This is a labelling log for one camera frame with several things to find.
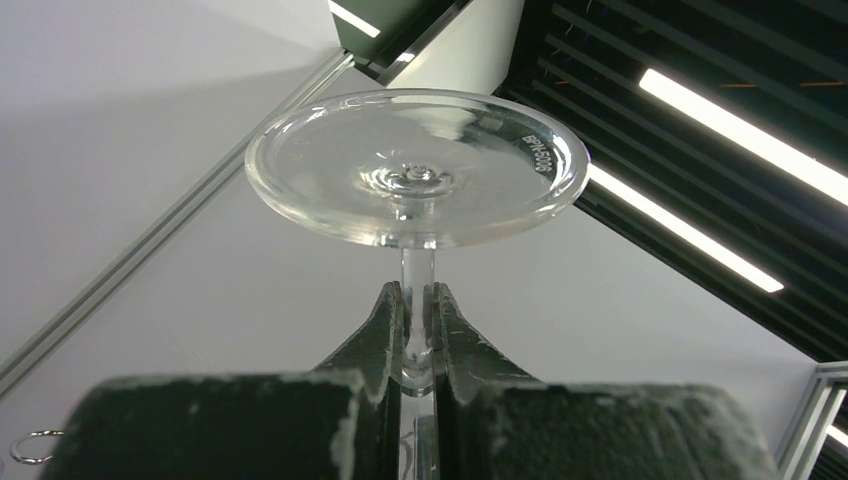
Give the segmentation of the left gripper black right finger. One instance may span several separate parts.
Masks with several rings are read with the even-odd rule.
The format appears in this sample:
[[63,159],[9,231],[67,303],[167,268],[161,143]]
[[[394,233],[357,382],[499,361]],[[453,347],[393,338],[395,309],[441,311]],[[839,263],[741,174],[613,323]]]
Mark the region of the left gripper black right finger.
[[755,422],[699,384],[553,384],[518,367],[435,286],[444,479],[775,479]]

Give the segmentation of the clear wine glass low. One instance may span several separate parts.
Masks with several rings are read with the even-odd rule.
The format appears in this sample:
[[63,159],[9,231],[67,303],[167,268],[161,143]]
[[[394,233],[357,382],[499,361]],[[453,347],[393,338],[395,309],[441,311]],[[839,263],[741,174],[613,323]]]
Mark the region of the clear wine glass low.
[[535,228],[585,189],[591,160],[568,128],[491,96],[385,89],[270,121],[245,173],[276,213],[320,234],[400,253],[397,383],[407,479],[439,475],[435,254]]

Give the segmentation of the left gripper clear left finger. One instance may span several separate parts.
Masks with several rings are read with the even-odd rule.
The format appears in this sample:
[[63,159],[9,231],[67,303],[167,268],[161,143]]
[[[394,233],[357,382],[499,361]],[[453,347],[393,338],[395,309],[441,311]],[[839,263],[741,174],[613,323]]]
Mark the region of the left gripper clear left finger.
[[143,375],[93,388],[45,479],[393,479],[400,287],[306,372]]

